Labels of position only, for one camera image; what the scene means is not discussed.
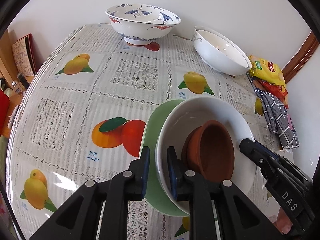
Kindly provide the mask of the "brown framed booklet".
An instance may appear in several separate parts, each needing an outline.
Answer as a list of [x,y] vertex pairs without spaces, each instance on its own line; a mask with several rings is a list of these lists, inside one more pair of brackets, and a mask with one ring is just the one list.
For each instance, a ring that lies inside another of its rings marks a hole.
[[11,48],[18,72],[25,77],[34,76],[38,68],[34,60],[32,35],[28,34],[18,39]]

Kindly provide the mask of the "fruit print tablecloth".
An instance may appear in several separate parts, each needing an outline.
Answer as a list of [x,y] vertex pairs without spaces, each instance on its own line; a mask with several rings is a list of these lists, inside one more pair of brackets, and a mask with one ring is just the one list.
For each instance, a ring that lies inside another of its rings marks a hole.
[[105,181],[135,159],[125,144],[102,148],[92,141],[97,125],[122,117],[146,124],[154,110],[194,93],[180,88],[188,72],[202,74],[208,96],[225,100],[247,121],[255,139],[273,151],[281,148],[256,100],[247,76],[214,71],[193,43],[169,34],[159,50],[128,45],[108,24],[76,29],[42,65],[19,107],[7,151],[7,196],[25,238],[52,215],[23,198],[32,170],[47,179],[49,199],[60,207],[86,180]]

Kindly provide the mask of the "brown clay bowl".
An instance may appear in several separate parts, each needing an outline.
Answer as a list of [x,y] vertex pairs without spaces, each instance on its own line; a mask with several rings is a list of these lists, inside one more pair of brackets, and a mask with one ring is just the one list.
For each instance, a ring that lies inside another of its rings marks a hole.
[[203,148],[203,126],[194,129],[185,140],[182,148],[181,159],[189,170],[202,173],[201,150]]
[[214,183],[231,179],[234,170],[234,148],[227,129],[216,120],[203,125],[201,175]]

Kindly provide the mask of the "grey checked cloth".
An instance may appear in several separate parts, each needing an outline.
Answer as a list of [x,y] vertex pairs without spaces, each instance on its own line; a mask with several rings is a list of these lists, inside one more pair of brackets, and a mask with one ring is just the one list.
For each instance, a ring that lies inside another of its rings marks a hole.
[[294,149],[300,146],[297,132],[284,104],[273,94],[258,88],[249,73],[246,74],[261,103],[263,115],[269,131],[278,135],[283,149]]

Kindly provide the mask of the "red box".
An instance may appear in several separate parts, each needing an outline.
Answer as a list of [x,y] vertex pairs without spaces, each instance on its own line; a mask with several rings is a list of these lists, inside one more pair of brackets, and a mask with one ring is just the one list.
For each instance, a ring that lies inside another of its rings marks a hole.
[[10,106],[9,97],[5,95],[2,90],[0,90],[0,132],[3,129],[9,106]]

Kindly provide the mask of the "lemon print inner bowl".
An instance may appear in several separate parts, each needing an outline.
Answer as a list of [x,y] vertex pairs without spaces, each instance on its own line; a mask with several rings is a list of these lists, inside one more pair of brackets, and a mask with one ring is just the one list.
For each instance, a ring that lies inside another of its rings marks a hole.
[[230,39],[209,28],[196,27],[196,31],[217,50],[224,53],[237,64],[249,69],[249,59],[246,54]]

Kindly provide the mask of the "yellow chips bag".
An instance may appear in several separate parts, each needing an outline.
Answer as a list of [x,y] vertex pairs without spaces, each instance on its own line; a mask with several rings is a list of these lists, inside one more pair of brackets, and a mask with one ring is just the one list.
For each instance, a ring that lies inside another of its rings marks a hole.
[[277,64],[253,55],[249,56],[249,60],[252,64],[249,70],[252,77],[257,77],[276,86],[286,86],[283,73]]

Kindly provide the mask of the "large white patterned bowl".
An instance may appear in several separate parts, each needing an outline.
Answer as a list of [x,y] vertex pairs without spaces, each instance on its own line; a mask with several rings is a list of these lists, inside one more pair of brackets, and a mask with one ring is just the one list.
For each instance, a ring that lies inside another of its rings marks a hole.
[[213,45],[211,45],[208,41],[206,41],[197,31],[196,27],[194,28],[193,35],[193,46],[196,52],[199,54],[200,58],[208,65],[210,68],[214,70],[231,75],[231,76],[239,76],[248,72],[252,64],[249,60],[250,67],[249,69],[237,64],[229,57],[227,57],[224,53],[217,50]]

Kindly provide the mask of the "white ceramic bowl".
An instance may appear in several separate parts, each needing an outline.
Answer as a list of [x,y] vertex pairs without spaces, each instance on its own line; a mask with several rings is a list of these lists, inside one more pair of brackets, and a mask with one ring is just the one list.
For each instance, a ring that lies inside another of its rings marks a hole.
[[166,117],[155,149],[157,178],[169,202],[164,214],[189,215],[188,201],[178,202],[170,185],[168,150],[175,150],[187,169],[213,182],[229,179],[248,194],[256,165],[240,152],[239,145],[244,139],[254,139],[251,129],[227,102],[205,96],[178,104]]

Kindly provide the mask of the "green square plate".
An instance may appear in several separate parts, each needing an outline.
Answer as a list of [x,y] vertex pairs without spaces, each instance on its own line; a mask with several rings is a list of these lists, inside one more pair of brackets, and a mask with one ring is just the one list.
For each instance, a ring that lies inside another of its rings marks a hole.
[[179,209],[170,200],[158,181],[156,171],[156,144],[166,118],[182,101],[182,99],[166,101],[152,112],[144,128],[141,143],[142,147],[146,146],[150,150],[150,165],[145,200],[159,213],[171,217],[185,217],[188,214]]

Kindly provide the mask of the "brown wooden door frame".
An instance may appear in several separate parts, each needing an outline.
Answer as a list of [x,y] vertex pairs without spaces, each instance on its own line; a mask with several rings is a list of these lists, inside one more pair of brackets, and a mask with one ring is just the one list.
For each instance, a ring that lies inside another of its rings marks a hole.
[[318,47],[319,42],[311,31],[300,49],[282,70],[286,83],[288,83],[303,68]]

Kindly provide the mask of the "red chips bag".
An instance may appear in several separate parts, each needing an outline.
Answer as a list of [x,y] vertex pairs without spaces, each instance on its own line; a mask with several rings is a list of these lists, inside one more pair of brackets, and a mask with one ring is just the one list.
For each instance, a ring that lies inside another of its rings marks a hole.
[[267,81],[259,79],[258,82],[262,85],[265,91],[276,96],[285,106],[286,109],[289,109],[289,94],[283,85],[273,85]]

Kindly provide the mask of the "blue crane pattern bowl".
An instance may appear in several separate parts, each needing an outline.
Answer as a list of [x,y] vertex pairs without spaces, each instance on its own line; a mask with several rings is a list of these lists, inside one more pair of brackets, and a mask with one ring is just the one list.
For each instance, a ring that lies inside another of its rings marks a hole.
[[144,46],[166,36],[181,19],[155,5],[131,3],[112,6],[105,11],[112,28],[132,45]]

